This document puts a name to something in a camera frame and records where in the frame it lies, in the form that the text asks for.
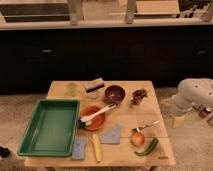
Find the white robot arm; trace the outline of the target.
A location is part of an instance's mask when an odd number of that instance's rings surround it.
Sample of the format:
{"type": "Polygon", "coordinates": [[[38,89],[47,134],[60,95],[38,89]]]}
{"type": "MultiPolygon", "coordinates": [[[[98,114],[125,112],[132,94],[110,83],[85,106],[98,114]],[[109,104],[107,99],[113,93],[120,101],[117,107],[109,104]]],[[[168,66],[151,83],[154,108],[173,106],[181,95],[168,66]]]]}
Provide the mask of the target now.
{"type": "Polygon", "coordinates": [[[170,107],[174,115],[173,127],[178,127],[185,114],[193,109],[198,111],[200,118],[213,112],[213,79],[187,78],[179,83],[170,107]]]}

